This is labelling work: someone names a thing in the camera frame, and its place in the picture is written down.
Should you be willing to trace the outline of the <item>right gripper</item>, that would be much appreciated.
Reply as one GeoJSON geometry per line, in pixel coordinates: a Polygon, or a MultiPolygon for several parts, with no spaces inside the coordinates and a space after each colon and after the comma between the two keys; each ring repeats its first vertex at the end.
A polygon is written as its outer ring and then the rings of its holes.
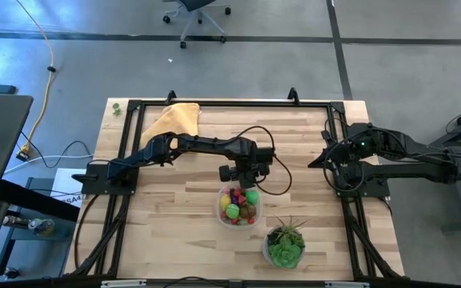
{"type": "Polygon", "coordinates": [[[322,132],[323,139],[327,142],[327,148],[315,160],[308,164],[311,169],[331,169],[332,164],[340,166],[355,162],[355,156],[351,153],[353,145],[352,139],[355,134],[345,137],[340,142],[333,142],[330,133],[327,130],[322,132]]]}

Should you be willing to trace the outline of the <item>black aluminium table frame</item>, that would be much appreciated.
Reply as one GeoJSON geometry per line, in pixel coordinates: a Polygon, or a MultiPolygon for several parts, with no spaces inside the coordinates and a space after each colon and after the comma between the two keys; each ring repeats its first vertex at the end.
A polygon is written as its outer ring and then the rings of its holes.
{"type": "Polygon", "coordinates": [[[199,276],[243,280],[349,280],[347,234],[339,199],[320,170],[308,168],[325,143],[321,131],[333,111],[328,101],[293,105],[254,99],[201,101],[198,131],[203,137],[236,134],[260,146],[275,145],[279,160],[264,182],[263,213],[249,230],[223,226],[216,216],[226,159],[184,154],[168,166],[143,168],[130,199],[117,275],[120,278],[199,276]],[[262,253],[275,216],[307,222],[307,247],[298,267],[273,267],[262,253]]]}

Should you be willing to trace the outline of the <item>brown kiwi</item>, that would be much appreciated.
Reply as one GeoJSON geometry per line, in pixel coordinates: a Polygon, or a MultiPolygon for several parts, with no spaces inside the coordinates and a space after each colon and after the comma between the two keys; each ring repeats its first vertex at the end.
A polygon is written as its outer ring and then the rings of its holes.
{"type": "Polygon", "coordinates": [[[254,218],[257,214],[256,207],[251,204],[243,204],[239,207],[239,216],[241,218],[250,219],[254,218]]]}

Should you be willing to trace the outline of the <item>white paper label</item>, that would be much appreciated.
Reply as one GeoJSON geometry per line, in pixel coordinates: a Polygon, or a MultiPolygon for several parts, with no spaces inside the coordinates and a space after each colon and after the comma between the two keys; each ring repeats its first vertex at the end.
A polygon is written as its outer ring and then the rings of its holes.
{"type": "Polygon", "coordinates": [[[50,196],[72,206],[81,207],[84,196],[82,183],[73,179],[74,174],[85,174],[85,169],[59,168],[54,177],[50,196]]]}

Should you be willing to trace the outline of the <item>yellow-orange folded cloth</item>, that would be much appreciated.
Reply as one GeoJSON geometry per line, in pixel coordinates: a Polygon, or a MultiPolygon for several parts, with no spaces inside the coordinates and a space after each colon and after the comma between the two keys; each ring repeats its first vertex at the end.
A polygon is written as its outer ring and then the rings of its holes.
{"type": "Polygon", "coordinates": [[[175,134],[198,135],[198,116],[200,106],[197,103],[177,103],[162,110],[158,119],[141,135],[140,147],[154,137],[167,132],[175,134]]]}

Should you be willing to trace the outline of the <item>clear plastic container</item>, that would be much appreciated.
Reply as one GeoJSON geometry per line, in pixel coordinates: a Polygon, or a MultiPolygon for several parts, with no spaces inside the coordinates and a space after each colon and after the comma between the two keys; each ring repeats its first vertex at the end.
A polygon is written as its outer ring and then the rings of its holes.
{"type": "MultiPolygon", "coordinates": [[[[237,186],[224,186],[224,187],[229,187],[230,188],[230,193],[229,195],[233,194],[233,191],[234,191],[234,188],[237,188],[237,186]]],[[[257,210],[257,214],[256,216],[254,217],[254,220],[255,220],[255,223],[254,224],[249,224],[247,222],[248,219],[245,219],[245,218],[241,218],[240,216],[238,217],[239,219],[239,223],[238,225],[232,225],[231,224],[231,219],[229,218],[226,218],[226,219],[222,219],[220,217],[220,214],[221,214],[221,209],[219,208],[219,199],[224,195],[223,193],[223,188],[218,192],[218,201],[216,202],[216,216],[217,216],[217,219],[219,220],[219,222],[227,227],[227,228],[230,228],[230,229],[235,229],[235,230],[249,230],[249,229],[252,229],[253,227],[257,226],[262,218],[262,213],[263,213],[263,200],[262,200],[262,195],[260,194],[259,196],[259,202],[254,205],[256,207],[256,210],[257,210]]],[[[242,189],[242,195],[245,196],[245,193],[248,191],[248,190],[256,190],[255,188],[248,188],[248,189],[244,189],[244,188],[241,188],[242,189]]]]}

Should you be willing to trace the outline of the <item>office chair base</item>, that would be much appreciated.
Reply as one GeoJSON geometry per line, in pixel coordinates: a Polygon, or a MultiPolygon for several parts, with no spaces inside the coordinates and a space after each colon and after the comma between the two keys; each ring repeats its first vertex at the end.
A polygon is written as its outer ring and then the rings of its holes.
{"type": "Polygon", "coordinates": [[[186,14],[188,21],[183,29],[180,36],[179,47],[186,49],[186,36],[190,31],[191,25],[194,21],[198,24],[203,24],[203,20],[206,19],[219,33],[218,41],[225,43],[227,40],[226,32],[223,28],[204,10],[207,7],[215,8],[222,7],[226,16],[231,15],[232,9],[230,5],[214,4],[216,0],[162,0],[163,2],[176,2],[178,7],[175,10],[168,10],[164,12],[162,21],[169,24],[172,18],[178,17],[180,14],[186,14]]]}

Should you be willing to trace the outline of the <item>white faceted pot with succulents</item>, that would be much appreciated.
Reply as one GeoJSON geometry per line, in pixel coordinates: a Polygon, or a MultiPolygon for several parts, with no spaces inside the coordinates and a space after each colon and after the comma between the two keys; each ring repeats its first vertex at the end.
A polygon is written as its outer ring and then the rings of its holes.
{"type": "Polygon", "coordinates": [[[295,269],[303,258],[306,243],[300,232],[307,220],[288,220],[275,216],[278,225],[270,230],[263,239],[262,252],[264,258],[279,269],[295,269]]]}

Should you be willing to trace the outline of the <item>black rig crossbar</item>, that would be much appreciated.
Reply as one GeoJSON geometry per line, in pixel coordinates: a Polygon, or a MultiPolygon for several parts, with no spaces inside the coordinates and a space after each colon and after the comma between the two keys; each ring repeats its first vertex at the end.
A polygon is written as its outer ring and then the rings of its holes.
{"type": "Polygon", "coordinates": [[[177,279],[117,279],[109,275],[65,276],[0,282],[0,288],[461,288],[461,285],[407,278],[356,280],[222,280],[188,276],[177,279]]]}

